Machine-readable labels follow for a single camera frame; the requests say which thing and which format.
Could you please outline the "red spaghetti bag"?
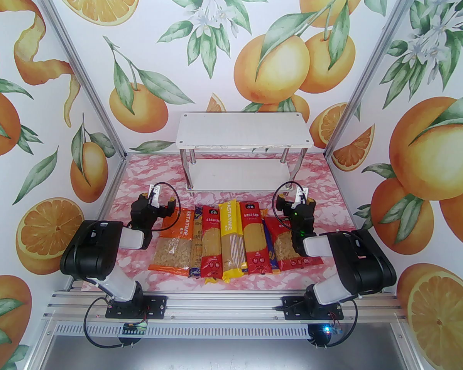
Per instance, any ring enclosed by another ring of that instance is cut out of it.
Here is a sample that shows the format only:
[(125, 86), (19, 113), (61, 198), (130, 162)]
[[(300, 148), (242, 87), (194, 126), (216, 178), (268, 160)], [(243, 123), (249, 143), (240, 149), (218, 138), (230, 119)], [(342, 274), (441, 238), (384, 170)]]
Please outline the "red spaghetti bag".
[(219, 209), (202, 207), (202, 256), (200, 276), (205, 283), (215, 283), (223, 278), (223, 258), (221, 255), (221, 231)]
[(258, 202), (239, 202), (249, 274), (270, 274), (272, 266), (267, 249), (261, 210)]

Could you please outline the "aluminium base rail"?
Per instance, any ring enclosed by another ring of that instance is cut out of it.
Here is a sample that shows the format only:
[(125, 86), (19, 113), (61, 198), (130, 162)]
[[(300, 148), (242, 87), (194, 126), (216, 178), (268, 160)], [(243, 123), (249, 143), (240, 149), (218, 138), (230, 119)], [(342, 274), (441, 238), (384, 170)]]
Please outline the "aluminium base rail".
[(286, 291), (217, 291), (154, 293), (167, 297), (162, 320), (107, 319), (107, 304), (97, 291), (56, 291), (44, 311), (42, 320), (48, 336), (83, 336), (88, 323), (192, 323), (245, 325), (306, 325), (331, 324), (343, 328), (367, 324), (399, 324), (406, 322), (404, 311), (391, 294), (375, 294), (359, 298), (356, 305), (341, 304), (343, 320), (308, 321), (286, 320), (276, 307)]

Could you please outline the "white two-tier shelf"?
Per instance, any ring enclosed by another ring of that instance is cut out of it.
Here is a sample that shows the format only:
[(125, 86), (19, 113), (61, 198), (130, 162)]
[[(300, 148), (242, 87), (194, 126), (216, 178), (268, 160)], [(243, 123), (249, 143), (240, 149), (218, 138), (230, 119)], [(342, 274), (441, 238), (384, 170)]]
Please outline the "white two-tier shelf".
[[(193, 192), (272, 192), (294, 180), (312, 137), (300, 113), (184, 113), (177, 129), (187, 189)], [(279, 159), (197, 159), (197, 150), (281, 150)]]

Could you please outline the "orange Pastatime short pasta bag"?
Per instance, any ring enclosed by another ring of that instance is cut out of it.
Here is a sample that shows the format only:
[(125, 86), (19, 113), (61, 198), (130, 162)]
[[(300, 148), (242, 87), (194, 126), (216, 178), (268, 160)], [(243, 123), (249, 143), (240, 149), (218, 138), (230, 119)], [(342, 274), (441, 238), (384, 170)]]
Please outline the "orange Pastatime short pasta bag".
[(180, 215), (178, 211), (163, 219), (148, 270), (189, 277), (195, 209), (183, 208)]

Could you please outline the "yellow Pastatime spaghetti bag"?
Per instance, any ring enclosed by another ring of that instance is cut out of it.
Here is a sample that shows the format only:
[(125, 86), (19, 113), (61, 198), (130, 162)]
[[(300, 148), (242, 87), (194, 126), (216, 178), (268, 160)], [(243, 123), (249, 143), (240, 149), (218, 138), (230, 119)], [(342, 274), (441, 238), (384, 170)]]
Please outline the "yellow Pastatime spaghetti bag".
[(230, 283), (248, 272), (242, 217), (235, 199), (221, 203), (219, 212), (223, 281)]

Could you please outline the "dark blue spaghetti bag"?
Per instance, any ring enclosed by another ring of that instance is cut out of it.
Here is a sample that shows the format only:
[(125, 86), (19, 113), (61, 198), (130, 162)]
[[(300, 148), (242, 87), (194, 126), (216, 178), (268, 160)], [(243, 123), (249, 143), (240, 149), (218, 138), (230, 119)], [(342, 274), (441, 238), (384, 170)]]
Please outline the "dark blue spaghetti bag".
[(196, 207), (193, 220), (193, 238), (189, 263), (189, 277), (201, 277), (202, 260), (202, 207)]

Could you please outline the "aluminium frame post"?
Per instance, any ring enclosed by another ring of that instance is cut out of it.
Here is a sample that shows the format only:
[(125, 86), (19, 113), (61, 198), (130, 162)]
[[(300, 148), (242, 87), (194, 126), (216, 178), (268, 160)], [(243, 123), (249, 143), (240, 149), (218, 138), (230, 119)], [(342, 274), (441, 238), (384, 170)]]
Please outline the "aluminium frame post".
[(394, 34), (400, 26), (401, 18), (409, 10), (412, 2), (413, 0), (396, 0), (392, 10), (390, 11), (385, 25), (381, 30), (380, 37), (378, 38), (373, 52), (356, 84), (355, 90), (347, 103), (345, 111), (341, 115), (340, 121), (338, 122), (327, 147), (325, 148), (323, 155), (326, 160), (329, 160), (334, 153), (334, 150), (337, 148), (337, 144), (340, 141), (341, 136), (346, 131), (350, 121), (353, 118), (360, 120), (364, 94), (369, 88), (374, 75), (390, 47)]
[(101, 102), (101, 99), (96, 91), (94, 84), (92, 83), (88, 72), (85, 69), (85, 66), (82, 62), (80, 55), (76, 49), (75, 44), (73, 43), (69, 31), (64, 24), (60, 14), (58, 13), (56, 7), (54, 6), (53, 0), (39, 0), (41, 8), (45, 10), (45, 13), (48, 19), (51, 21), (54, 30), (56, 32), (57, 38), (59, 39), (66, 56), (68, 57), (69, 63), (81, 84), (81, 87), (84, 89), (91, 106), (96, 112), (97, 117), (99, 118), (103, 128), (107, 132), (107, 136), (112, 141), (115, 151), (122, 158), (126, 159), (127, 153), (125, 147), (122, 144), (122, 141), (119, 139), (117, 132), (115, 131), (110, 118), (106, 113), (105, 108)]

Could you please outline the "red short pasta bag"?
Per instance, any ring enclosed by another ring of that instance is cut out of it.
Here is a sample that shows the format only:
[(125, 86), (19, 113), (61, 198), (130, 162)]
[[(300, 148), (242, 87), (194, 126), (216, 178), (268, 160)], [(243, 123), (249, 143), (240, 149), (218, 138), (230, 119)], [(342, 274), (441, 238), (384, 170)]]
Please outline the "red short pasta bag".
[(275, 222), (275, 227), (279, 235), (276, 242), (276, 254), (279, 259), (281, 271), (304, 269), (306, 267), (323, 264), (321, 257), (301, 257), (297, 254), (292, 247), (291, 231), (275, 217), (271, 217), (270, 221)]

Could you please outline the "blue orecchiette pasta bag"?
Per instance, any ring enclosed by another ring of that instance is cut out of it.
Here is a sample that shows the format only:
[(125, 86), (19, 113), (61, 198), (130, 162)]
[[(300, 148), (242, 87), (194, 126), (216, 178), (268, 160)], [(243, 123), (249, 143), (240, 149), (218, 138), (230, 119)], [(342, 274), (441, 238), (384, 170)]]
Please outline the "blue orecchiette pasta bag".
[(275, 227), (275, 222), (270, 221), (271, 217), (263, 217), (262, 224), (265, 233), (265, 239), (267, 243), (267, 251), (269, 254), (270, 264), (273, 274), (281, 273), (281, 268), (279, 267), (279, 259), (276, 254), (276, 242), (278, 240), (278, 231)]

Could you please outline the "pink marble patterned mat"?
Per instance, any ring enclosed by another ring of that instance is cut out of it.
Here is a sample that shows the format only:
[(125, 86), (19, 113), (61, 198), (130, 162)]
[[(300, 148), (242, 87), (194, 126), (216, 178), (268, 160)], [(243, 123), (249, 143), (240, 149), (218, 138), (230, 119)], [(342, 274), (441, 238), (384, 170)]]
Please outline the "pink marble patterned mat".
[[(355, 224), (322, 154), (308, 153), (296, 176), (309, 196), (316, 201), (314, 229), (317, 233), (353, 230)], [(229, 199), (259, 202), (272, 215), (271, 191), (253, 192), (190, 192), (186, 188), (179, 155), (133, 155), (111, 205), (109, 219), (129, 222), (130, 206), (151, 183), (167, 182), (178, 191), (182, 206), (217, 205)], [(332, 258), (324, 257), (321, 264), (279, 274), (245, 275), (229, 283), (206, 283), (204, 279), (184, 277), (149, 270), (155, 254), (158, 235), (155, 234), (146, 250), (120, 250), (118, 266), (130, 278), (140, 282), (146, 291), (285, 291), (302, 290), (334, 274)]]

